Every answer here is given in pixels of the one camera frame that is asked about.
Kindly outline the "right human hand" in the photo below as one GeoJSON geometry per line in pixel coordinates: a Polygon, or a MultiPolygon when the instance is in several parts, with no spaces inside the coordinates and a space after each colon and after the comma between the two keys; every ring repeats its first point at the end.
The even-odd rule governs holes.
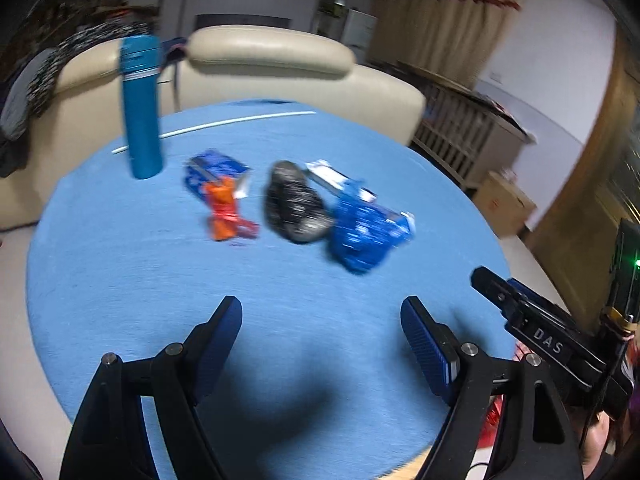
{"type": "Polygon", "coordinates": [[[618,422],[605,412],[598,413],[579,455],[585,479],[638,479],[639,397],[632,398],[618,422]]]}

